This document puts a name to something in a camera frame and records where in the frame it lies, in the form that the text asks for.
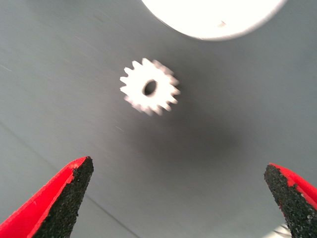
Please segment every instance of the white round object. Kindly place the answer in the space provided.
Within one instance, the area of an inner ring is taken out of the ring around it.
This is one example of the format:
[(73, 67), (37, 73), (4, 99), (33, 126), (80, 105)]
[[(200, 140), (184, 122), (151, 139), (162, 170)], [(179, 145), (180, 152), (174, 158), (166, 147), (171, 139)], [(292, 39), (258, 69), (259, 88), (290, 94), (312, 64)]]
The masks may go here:
[[(174, 95), (180, 94), (174, 87), (178, 81), (172, 76), (173, 72), (156, 60), (150, 62), (148, 59), (142, 59), (142, 64), (133, 61), (132, 65), (134, 69), (124, 69), (128, 76), (120, 78), (126, 84), (120, 88), (126, 94), (124, 99), (138, 111), (149, 115), (152, 111), (161, 115), (162, 108), (170, 111), (169, 103), (176, 104)], [(145, 87), (152, 81), (156, 83), (156, 87), (151, 94), (146, 95)]]
[(162, 22), (202, 40), (242, 36), (267, 22), (287, 0), (143, 0)]

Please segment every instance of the gray background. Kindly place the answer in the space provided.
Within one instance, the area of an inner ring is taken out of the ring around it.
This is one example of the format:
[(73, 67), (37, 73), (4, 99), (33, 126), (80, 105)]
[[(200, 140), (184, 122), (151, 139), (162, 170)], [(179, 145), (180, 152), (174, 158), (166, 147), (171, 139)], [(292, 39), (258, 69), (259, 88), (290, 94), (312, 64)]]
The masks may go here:
[[(2, 0), (0, 222), (73, 159), (95, 172), (72, 237), (260, 238), (283, 222), (269, 162), (317, 185), (317, 1), (204, 42), (139, 0)], [(130, 107), (124, 67), (180, 81), (162, 117)]]

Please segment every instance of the small plastic gear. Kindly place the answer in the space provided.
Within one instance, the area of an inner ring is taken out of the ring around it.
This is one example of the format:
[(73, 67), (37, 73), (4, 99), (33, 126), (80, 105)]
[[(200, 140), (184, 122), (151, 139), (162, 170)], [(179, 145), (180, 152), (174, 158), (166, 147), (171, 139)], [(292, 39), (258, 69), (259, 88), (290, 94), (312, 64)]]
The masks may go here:
[[(124, 69), (128, 76), (120, 77), (126, 84), (120, 88), (126, 94), (124, 99), (131, 103), (132, 107), (148, 115), (151, 115), (152, 111), (162, 115), (161, 108), (171, 111), (169, 103), (176, 104), (174, 95), (180, 94), (175, 88), (178, 80), (172, 76), (173, 72), (160, 62), (150, 62), (146, 58), (142, 59), (142, 64), (133, 61), (132, 65), (134, 69)], [(145, 95), (145, 87), (152, 81), (155, 81), (156, 87), (151, 94)]]

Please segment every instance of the bright white disc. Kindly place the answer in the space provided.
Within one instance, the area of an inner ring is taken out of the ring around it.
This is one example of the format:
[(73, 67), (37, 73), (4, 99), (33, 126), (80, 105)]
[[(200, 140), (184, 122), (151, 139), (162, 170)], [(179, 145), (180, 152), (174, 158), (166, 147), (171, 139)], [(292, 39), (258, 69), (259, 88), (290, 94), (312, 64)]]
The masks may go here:
[(143, 0), (175, 30), (202, 40), (225, 40), (255, 30), (287, 0)]

